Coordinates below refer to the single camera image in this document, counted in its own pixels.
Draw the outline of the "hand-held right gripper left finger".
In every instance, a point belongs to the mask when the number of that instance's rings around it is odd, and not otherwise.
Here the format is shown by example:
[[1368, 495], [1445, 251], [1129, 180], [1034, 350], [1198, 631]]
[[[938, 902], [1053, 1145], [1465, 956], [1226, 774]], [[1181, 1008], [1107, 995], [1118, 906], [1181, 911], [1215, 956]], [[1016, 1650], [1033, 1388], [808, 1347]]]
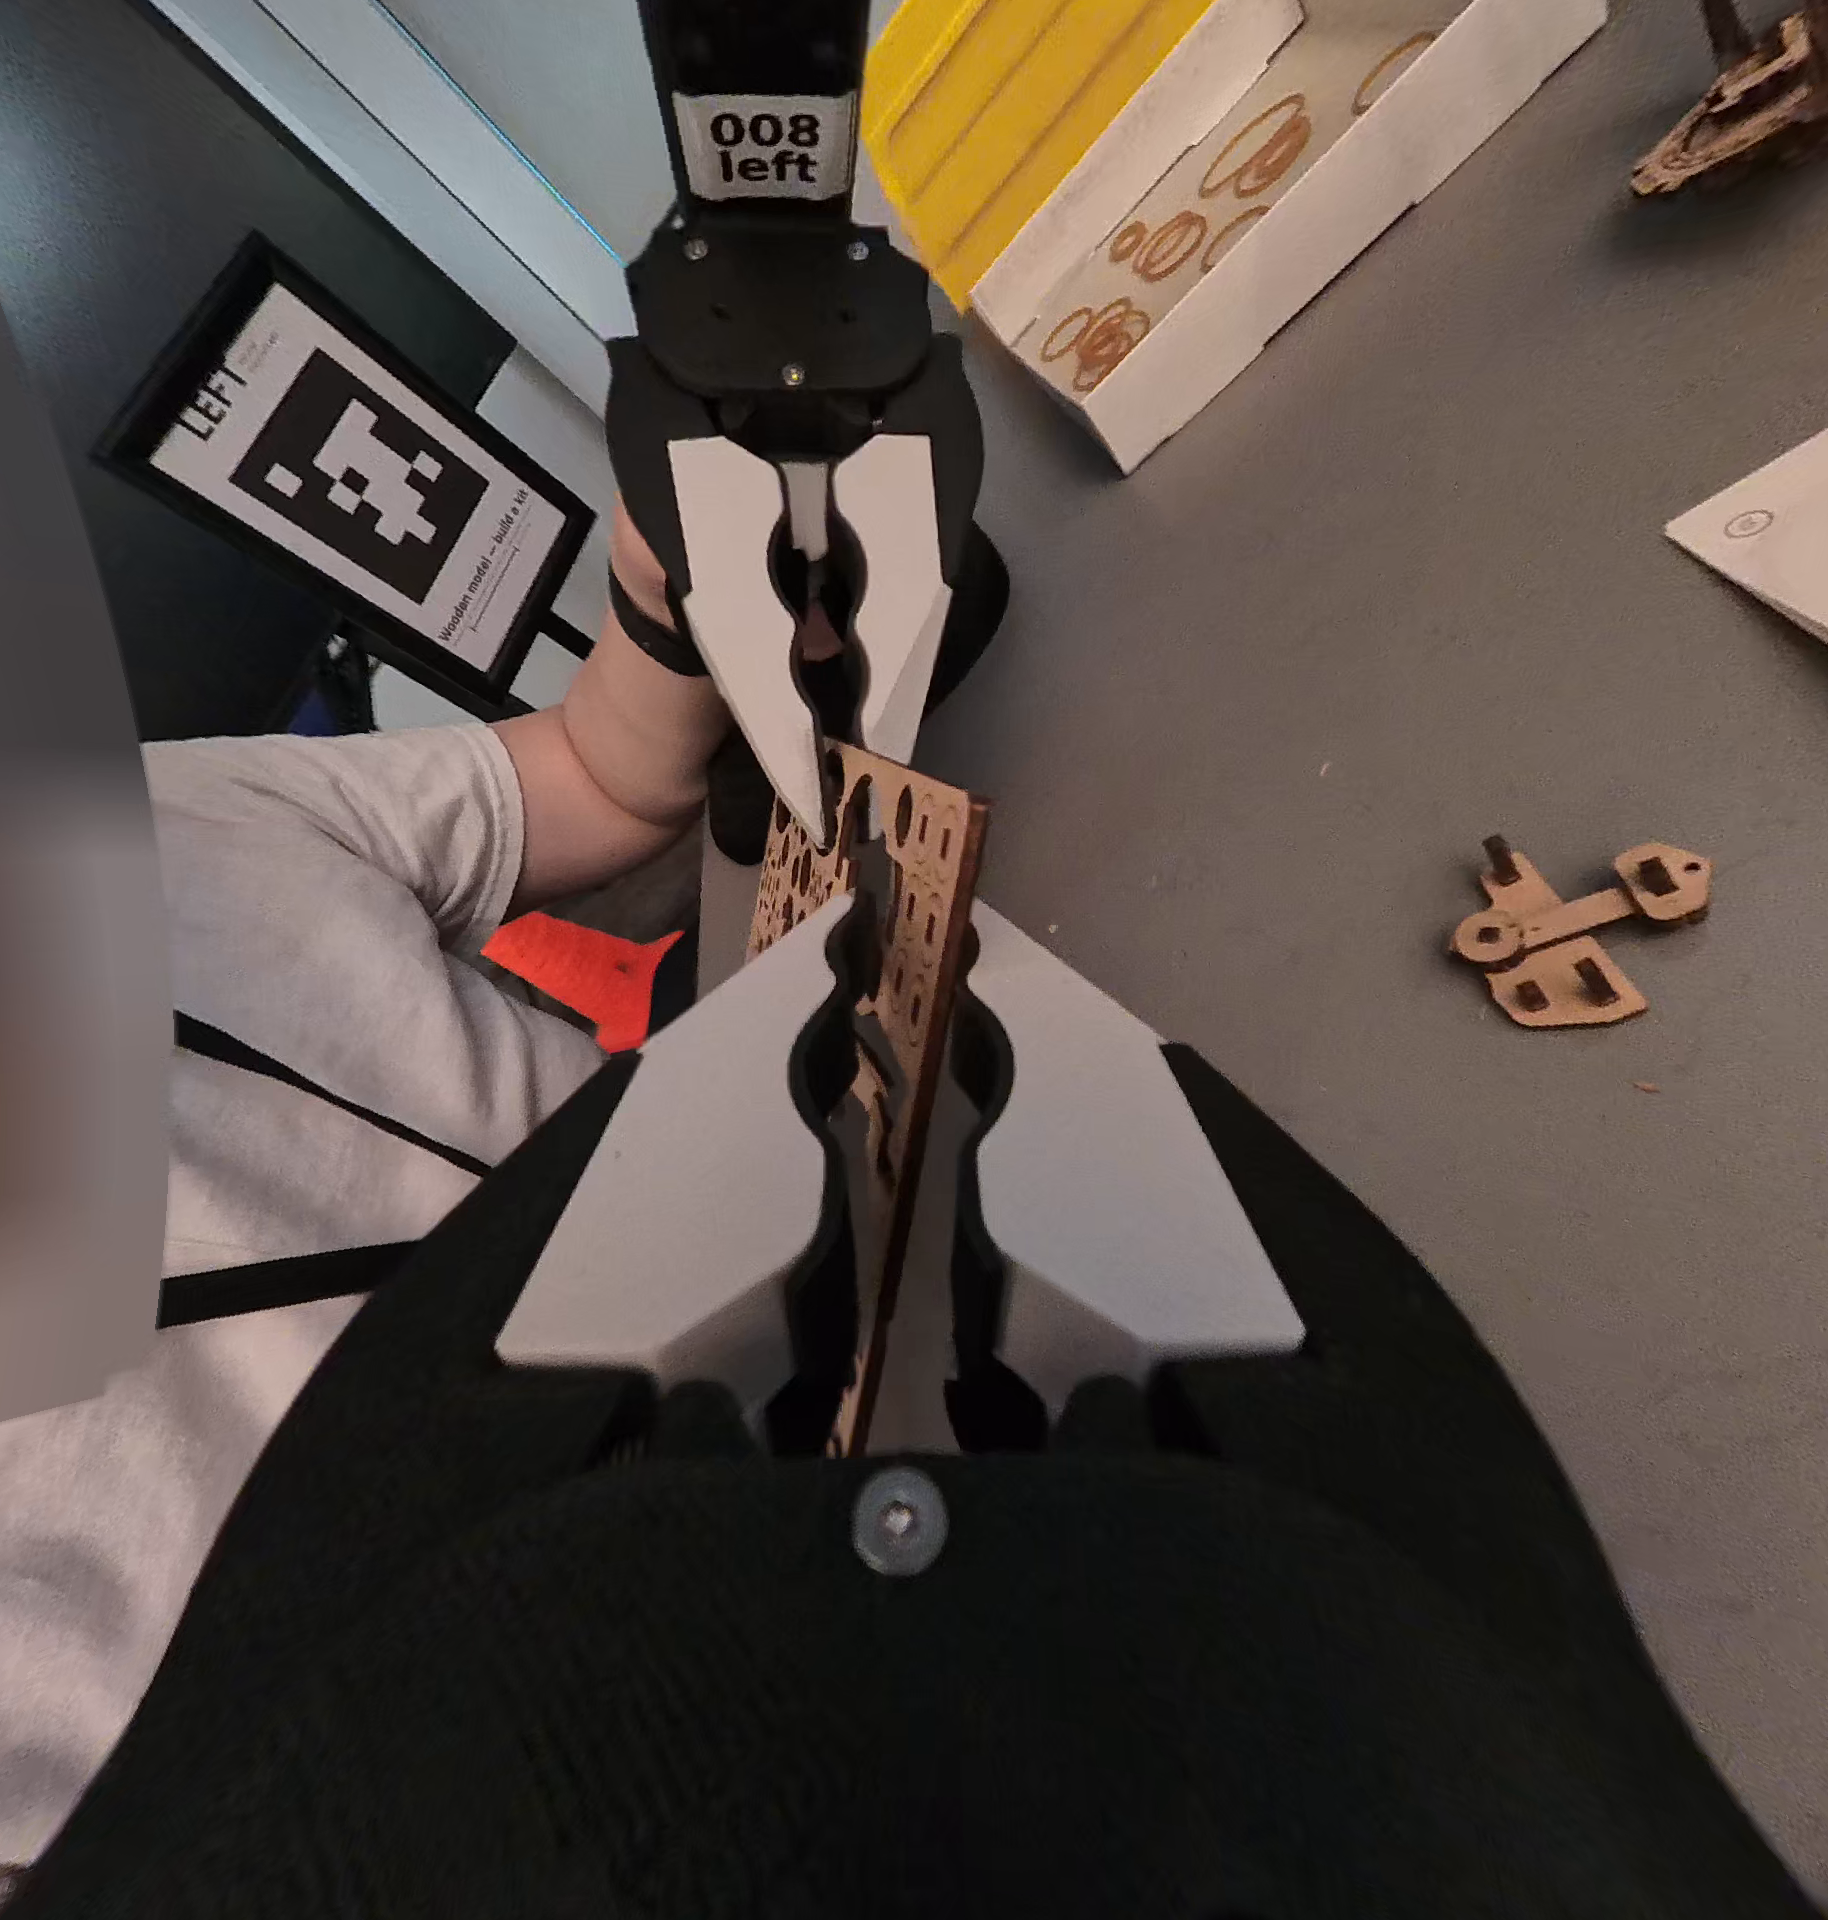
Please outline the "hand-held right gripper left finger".
[[639, 1047], [501, 1360], [715, 1383], [754, 1427], [838, 1423], [856, 1347], [840, 1109], [875, 956], [856, 900], [832, 898]]

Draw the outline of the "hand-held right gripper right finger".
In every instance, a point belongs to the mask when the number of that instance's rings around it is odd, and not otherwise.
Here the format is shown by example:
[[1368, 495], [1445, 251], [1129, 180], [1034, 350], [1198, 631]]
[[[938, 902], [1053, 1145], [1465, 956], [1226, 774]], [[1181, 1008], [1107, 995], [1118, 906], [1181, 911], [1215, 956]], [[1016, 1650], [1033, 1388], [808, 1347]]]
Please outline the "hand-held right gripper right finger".
[[1089, 1380], [1282, 1357], [1305, 1323], [1162, 1037], [987, 903], [956, 998], [952, 1423], [1055, 1423]]

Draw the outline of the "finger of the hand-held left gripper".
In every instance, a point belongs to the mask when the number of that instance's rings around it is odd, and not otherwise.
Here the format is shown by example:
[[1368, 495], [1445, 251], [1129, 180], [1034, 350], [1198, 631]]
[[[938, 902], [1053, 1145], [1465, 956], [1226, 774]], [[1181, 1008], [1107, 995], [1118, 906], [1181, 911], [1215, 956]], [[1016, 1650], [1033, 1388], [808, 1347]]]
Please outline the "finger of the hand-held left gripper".
[[854, 741], [906, 765], [952, 602], [926, 435], [870, 436], [832, 466], [830, 505], [856, 566]]
[[720, 435], [669, 443], [689, 631], [775, 795], [830, 843], [825, 749], [798, 683], [798, 617], [772, 547], [787, 510], [781, 470]]

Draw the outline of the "large wooden parts sheet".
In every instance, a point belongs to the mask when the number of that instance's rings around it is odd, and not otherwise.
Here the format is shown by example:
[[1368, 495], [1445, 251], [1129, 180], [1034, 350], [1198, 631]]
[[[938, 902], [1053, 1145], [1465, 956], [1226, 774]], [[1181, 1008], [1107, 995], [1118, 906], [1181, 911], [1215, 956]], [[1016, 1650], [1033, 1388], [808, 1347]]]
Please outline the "large wooden parts sheet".
[[746, 960], [805, 924], [828, 900], [861, 891], [871, 960], [854, 990], [849, 1089], [867, 1124], [867, 1199], [879, 1251], [854, 1275], [854, 1349], [822, 1451], [865, 1448], [915, 1233], [927, 1130], [965, 975], [965, 945], [987, 827], [973, 792], [844, 741], [822, 752], [830, 846], [781, 798], [772, 803]]

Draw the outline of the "person's left forearm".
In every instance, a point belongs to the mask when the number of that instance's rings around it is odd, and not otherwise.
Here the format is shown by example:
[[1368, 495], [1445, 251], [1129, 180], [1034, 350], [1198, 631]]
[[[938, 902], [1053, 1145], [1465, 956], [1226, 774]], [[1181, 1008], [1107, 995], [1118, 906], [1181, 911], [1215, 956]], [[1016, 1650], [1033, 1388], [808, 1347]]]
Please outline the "person's left forearm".
[[701, 816], [731, 711], [606, 618], [562, 702], [490, 725], [522, 807], [510, 916], [637, 872]]

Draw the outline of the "assembled wooden model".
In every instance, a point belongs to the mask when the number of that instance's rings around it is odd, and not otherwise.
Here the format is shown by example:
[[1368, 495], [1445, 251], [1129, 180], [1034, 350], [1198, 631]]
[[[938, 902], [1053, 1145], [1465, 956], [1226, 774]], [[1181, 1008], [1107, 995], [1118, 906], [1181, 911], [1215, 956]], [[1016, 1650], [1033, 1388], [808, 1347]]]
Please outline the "assembled wooden model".
[[1763, 29], [1749, 28], [1732, 2], [1702, 2], [1700, 12], [1717, 71], [1633, 166], [1639, 198], [1828, 148], [1828, 2], [1798, 5]]

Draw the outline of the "person's left hand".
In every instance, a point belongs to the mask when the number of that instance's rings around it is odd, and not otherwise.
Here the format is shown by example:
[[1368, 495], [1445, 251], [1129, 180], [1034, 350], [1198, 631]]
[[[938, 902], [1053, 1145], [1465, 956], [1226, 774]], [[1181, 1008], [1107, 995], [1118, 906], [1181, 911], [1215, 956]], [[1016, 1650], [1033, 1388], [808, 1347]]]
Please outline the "person's left hand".
[[608, 566], [622, 593], [656, 623], [675, 626], [679, 610], [658, 552], [642, 535], [625, 498], [614, 492], [610, 511]]

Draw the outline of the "black wristband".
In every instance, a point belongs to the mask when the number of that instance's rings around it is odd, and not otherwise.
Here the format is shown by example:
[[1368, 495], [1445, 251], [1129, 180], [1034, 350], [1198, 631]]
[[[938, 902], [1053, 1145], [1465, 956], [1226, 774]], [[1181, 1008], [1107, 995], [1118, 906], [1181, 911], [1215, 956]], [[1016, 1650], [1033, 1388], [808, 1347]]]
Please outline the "black wristband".
[[608, 566], [608, 596], [614, 623], [642, 655], [679, 677], [709, 677], [709, 662], [685, 617], [676, 617], [673, 623], [654, 618], [630, 598], [612, 566]]

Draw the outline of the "red paper tag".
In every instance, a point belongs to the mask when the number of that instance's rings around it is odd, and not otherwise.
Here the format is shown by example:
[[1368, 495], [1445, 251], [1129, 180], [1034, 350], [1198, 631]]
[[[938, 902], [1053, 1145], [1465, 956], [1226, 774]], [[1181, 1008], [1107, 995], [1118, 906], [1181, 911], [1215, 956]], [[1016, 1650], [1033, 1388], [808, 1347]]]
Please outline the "red paper tag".
[[483, 957], [589, 1020], [601, 1052], [614, 1053], [650, 1037], [660, 963], [679, 941], [676, 929], [637, 942], [526, 913], [500, 926]]

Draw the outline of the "white cardboard box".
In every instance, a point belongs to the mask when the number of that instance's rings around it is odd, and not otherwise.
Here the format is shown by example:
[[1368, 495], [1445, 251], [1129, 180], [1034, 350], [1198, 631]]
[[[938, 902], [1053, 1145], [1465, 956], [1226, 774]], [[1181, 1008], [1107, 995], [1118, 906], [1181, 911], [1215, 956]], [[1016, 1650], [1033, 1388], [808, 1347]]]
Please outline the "white cardboard box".
[[1208, 5], [973, 309], [1134, 472], [1604, 21], [1600, 2]]

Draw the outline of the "black framed marker sign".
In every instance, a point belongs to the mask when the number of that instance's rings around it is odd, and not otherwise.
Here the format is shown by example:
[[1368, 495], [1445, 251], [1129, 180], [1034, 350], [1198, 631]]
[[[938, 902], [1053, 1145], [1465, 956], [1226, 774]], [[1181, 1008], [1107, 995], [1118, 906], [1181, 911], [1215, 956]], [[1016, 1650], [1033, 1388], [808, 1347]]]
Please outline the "black framed marker sign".
[[560, 612], [596, 513], [344, 299], [249, 232], [93, 460], [328, 600], [357, 645], [472, 718]]

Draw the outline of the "person in white shirt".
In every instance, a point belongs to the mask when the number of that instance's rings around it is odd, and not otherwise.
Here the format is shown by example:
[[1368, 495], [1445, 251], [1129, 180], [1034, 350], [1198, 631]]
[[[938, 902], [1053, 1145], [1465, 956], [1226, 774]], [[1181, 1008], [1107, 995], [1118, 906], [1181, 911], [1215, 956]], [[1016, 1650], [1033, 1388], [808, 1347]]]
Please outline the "person in white shirt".
[[[480, 727], [143, 749], [178, 1052], [163, 1273], [419, 1238], [600, 1064], [470, 953], [524, 818]], [[126, 1730], [235, 1494], [352, 1303], [160, 1333], [103, 1394], [0, 1423], [0, 1868]]]

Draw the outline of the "small wooden pegged assembly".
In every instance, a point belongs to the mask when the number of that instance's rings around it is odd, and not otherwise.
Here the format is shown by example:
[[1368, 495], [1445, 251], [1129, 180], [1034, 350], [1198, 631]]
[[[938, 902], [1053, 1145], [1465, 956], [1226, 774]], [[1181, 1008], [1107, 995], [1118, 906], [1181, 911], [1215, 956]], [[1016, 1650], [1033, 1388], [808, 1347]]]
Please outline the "small wooden pegged assembly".
[[1714, 864], [1668, 841], [1618, 853], [1614, 878], [1566, 900], [1539, 865], [1494, 834], [1483, 839], [1485, 903], [1447, 938], [1447, 953], [1483, 975], [1489, 998], [1521, 1028], [1611, 1027], [1648, 1013], [1648, 997], [1600, 935], [1642, 924], [1670, 929], [1708, 915]]

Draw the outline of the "white instruction booklet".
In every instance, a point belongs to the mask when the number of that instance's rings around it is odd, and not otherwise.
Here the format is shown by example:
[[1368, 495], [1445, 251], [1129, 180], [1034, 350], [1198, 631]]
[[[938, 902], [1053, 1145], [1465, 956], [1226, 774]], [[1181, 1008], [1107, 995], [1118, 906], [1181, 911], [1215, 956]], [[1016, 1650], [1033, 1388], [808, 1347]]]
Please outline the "white instruction booklet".
[[1665, 535], [1828, 645], [1828, 429], [1678, 513]]

